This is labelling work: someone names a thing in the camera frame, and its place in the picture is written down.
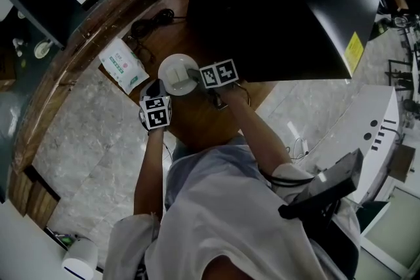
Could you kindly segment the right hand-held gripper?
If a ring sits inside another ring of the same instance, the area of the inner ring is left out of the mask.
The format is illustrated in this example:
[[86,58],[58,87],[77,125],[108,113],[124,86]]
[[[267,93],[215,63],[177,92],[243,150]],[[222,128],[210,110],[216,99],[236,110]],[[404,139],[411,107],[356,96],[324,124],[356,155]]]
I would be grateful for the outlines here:
[[211,103],[218,109],[223,110],[226,104],[221,100],[216,89],[231,85],[239,79],[233,59],[224,60],[199,70],[187,69],[191,79],[201,79],[205,92],[209,95]]

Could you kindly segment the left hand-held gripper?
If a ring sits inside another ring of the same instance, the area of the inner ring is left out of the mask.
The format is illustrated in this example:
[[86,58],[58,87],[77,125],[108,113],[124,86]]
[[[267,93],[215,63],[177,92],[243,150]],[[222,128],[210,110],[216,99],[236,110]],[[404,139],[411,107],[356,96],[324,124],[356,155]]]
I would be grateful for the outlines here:
[[168,127],[172,118],[171,97],[161,79],[148,83],[140,93],[139,118],[147,131]]

